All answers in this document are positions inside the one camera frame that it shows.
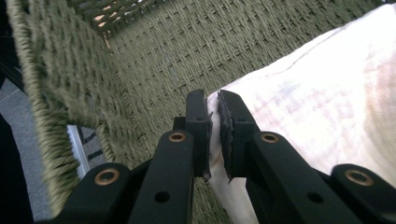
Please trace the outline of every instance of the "white cloth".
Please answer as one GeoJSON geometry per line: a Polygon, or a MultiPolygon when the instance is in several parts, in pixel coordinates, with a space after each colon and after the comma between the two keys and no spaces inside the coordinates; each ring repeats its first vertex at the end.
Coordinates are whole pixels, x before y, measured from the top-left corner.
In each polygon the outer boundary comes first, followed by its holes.
{"type": "MultiPolygon", "coordinates": [[[[396,4],[317,37],[225,86],[263,131],[280,133],[314,168],[354,163],[396,186],[396,4]]],[[[219,141],[217,93],[209,183],[234,223],[256,223],[246,179],[230,184],[219,141]]]]}

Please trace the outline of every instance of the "black fabric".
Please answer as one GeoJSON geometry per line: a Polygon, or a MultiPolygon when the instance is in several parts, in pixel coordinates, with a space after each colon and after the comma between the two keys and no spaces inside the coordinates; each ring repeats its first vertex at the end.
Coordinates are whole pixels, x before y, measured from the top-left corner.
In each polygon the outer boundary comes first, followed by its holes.
{"type": "Polygon", "coordinates": [[[11,127],[0,114],[0,223],[32,223],[21,157],[11,127]]]}

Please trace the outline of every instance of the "green woven basket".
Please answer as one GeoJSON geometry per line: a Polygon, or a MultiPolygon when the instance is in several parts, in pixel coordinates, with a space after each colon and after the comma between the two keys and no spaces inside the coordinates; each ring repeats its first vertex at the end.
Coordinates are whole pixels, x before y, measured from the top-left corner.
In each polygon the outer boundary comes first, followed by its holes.
{"type": "MultiPolygon", "coordinates": [[[[78,183],[67,124],[108,161],[150,158],[187,92],[206,93],[355,20],[375,0],[8,0],[53,215],[78,183]]],[[[227,223],[198,181],[194,223],[227,223]]]]}

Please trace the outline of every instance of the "plaid pattern cloth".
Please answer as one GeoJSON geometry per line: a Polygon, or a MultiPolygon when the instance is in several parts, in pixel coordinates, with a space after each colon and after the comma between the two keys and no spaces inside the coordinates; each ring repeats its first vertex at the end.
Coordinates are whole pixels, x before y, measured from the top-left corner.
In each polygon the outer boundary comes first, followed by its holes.
{"type": "MultiPolygon", "coordinates": [[[[223,89],[241,95],[261,130],[285,136],[312,167],[329,174],[354,163],[396,187],[394,24],[396,4],[384,5],[223,89]]],[[[216,92],[208,110],[209,183],[233,222],[256,223],[246,180],[229,184],[223,168],[216,92]]]]}

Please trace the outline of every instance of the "towel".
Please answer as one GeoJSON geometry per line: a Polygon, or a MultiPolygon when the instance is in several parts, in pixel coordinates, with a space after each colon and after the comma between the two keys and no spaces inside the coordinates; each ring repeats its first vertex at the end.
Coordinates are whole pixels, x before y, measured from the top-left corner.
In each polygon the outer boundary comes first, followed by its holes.
{"type": "MultiPolygon", "coordinates": [[[[238,93],[260,129],[285,136],[313,168],[329,174],[336,164],[353,163],[396,186],[396,4],[222,89],[238,93]]],[[[234,223],[257,223],[246,179],[229,183],[223,167],[217,94],[208,97],[209,184],[234,223]]]]}

